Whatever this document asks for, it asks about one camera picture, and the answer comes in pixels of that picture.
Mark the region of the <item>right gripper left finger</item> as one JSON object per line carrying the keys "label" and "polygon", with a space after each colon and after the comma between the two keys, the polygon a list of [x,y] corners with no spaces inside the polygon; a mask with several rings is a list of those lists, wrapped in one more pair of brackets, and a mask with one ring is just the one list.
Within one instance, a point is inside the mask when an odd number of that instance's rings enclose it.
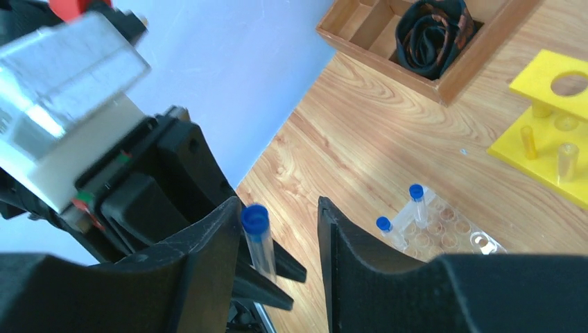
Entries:
{"label": "right gripper left finger", "polygon": [[1,256],[2,332],[224,332],[239,199],[115,264]]}

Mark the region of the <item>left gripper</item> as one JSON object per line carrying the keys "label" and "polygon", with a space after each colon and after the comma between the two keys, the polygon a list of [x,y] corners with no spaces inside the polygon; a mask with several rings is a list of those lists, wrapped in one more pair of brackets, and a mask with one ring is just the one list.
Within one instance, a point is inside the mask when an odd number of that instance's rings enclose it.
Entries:
{"label": "left gripper", "polygon": [[198,222],[234,190],[186,108],[146,117],[74,180],[63,213],[1,172],[1,215],[27,214],[117,262]]}

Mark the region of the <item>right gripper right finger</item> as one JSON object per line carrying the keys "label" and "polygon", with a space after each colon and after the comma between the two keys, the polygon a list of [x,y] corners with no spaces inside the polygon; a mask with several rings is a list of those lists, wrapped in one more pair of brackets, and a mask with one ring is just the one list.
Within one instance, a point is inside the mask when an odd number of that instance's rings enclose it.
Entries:
{"label": "right gripper right finger", "polygon": [[318,200],[330,332],[586,332],[587,258],[445,254],[421,262]]}

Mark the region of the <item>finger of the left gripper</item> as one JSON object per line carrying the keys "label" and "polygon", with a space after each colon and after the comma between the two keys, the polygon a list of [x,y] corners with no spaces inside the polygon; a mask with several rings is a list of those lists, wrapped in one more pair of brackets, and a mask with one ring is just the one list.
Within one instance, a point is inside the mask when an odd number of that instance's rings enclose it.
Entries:
{"label": "finger of the left gripper", "polygon": [[293,299],[251,266],[236,267],[232,297],[287,311],[293,308]]}
{"label": "finger of the left gripper", "polygon": [[277,281],[277,277],[306,282],[306,268],[273,239],[270,230],[261,234],[242,230],[237,262],[257,269],[273,282]]}

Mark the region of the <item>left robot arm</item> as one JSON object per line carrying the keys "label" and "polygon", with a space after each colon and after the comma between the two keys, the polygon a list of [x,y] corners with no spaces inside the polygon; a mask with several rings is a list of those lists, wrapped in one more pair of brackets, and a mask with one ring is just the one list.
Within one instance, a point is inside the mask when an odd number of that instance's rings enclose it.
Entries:
{"label": "left robot arm", "polygon": [[252,266],[243,202],[185,108],[126,95],[146,23],[109,1],[1,2],[1,215],[30,214],[98,260],[1,256],[1,313],[150,316],[233,298],[289,310]]}

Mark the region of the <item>blue capped tube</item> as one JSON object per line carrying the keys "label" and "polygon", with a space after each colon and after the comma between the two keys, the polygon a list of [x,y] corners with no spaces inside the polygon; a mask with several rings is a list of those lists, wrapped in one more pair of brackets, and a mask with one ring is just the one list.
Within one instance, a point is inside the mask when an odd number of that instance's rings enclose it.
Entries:
{"label": "blue capped tube", "polygon": [[407,249],[408,243],[398,227],[395,227],[390,219],[385,216],[380,216],[376,220],[376,226],[380,230],[382,237],[384,237],[394,248],[400,251],[405,251],[405,249]]}
{"label": "blue capped tube", "polygon": [[268,210],[260,204],[246,207],[241,213],[241,225],[253,267],[270,281],[276,282],[275,251]]}
{"label": "blue capped tube", "polygon": [[424,188],[420,184],[413,184],[408,191],[415,205],[415,222],[419,228],[423,229],[429,223]]}

